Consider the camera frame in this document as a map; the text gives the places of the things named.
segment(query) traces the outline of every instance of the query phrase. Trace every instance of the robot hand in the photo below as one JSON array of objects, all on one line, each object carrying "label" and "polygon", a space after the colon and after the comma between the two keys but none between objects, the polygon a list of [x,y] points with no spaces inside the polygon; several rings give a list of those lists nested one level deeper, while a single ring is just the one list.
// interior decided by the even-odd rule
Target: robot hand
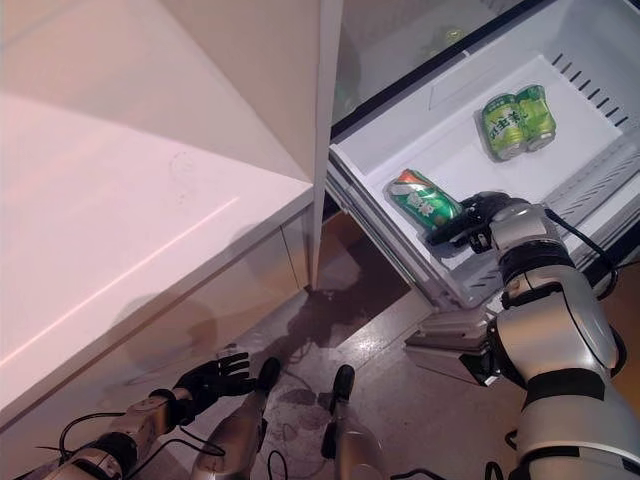
[{"label": "robot hand", "polygon": [[440,227],[428,237],[431,245],[450,242],[456,247],[469,243],[475,253],[491,249],[489,225],[500,210],[519,203],[529,203],[521,198],[512,198],[506,193],[480,192],[460,204],[462,213]]},{"label": "robot hand", "polygon": [[204,412],[220,397],[246,395],[255,388],[249,378],[248,353],[212,360],[185,373],[173,387],[184,388],[193,399],[193,415]]}]

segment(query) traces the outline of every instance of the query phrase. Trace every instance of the soda can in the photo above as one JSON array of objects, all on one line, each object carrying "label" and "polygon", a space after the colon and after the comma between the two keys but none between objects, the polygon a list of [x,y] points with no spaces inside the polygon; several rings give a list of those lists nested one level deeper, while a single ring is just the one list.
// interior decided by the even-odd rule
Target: soda can
[{"label": "soda can", "polygon": [[527,150],[533,152],[553,142],[556,122],[551,115],[542,85],[530,85],[516,93],[527,136]]},{"label": "soda can", "polygon": [[491,151],[501,160],[509,160],[527,149],[520,106],[510,93],[492,98],[482,109],[482,124]]},{"label": "soda can", "polygon": [[388,192],[427,231],[434,232],[462,212],[462,206],[415,170],[404,170]]}]

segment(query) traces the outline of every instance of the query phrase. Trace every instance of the aluminum can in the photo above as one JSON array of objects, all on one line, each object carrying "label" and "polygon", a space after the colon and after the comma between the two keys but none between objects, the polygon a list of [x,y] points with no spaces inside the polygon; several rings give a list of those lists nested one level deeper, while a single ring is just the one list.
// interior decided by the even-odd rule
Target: aluminum can
[{"label": "aluminum can", "polygon": [[415,170],[405,170],[388,192],[427,231],[434,232],[462,212],[462,206]]},{"label": "aluminum can", "polygon": [[522,128],[527,137],[527,150],[533,152],[556,138],[556,121],[551,115],[542,85],[530,85],[516,94],[520,106]]},{"label": "aluminum can", "polygon": [[509,160],[527,149],[515,95],[505,93],[492,98],[482,109],[482,124],[489,148],[500,160]]}]

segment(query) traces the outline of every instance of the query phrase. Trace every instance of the refrigerator drawer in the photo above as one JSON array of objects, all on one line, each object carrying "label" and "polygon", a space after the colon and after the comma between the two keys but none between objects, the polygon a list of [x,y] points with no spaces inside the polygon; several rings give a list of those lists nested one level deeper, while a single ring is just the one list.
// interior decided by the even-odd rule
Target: refrigerator drawer
[{"label": "refrigerator drawer", "polygon": [[[328,189],[437,306],[471,308],[500,287],[493,252],[427,246],[390,200],[405,168],[454,198],[486,190],[544,202],[610,245],[640,219],[640,13],[624,0],[557,0],[464,52],[333,139]],[[540,84],[557,122],[545,148],[495,162],[478,134],[492,97]],[[591,258],[567,238],[578,264]]]}]

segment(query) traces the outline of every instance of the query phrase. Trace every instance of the shiny floor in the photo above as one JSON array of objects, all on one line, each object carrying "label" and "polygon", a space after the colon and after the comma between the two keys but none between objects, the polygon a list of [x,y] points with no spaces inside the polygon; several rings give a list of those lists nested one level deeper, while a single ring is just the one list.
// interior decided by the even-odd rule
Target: shiny floor
[{"label": "shiny floor", "polygon": [[[269,429],[252,478],[267,479],[272,449],[285,456],[290,479],[332,479],[320,455],[325,409],[342,363],[356,369],[352,405],[379,438],[390,473],[427,467],[447,479],[480,479],[488,460],[508,472],[514,452],[503,437],[515,428],[524,393],[504,379],[483,388],[415,366],[403,351],[429,308],[410,292],[375,247],[346,219],[325,232],[320,289],[302,292],[247,332],[229,352],[249,351],[257,372],[269,356],[284,365],[265,417]],[[629,366],[616,380],[640,414],[637,382],[640,268],[622,275],[605,308],[629,344]],[[191,427],[208,436],[241,399],[225,398]],[[187,479],[193,452],[176,446],[159,455],[140,478]],[[274,479],[283,478],[274,460]]]}]

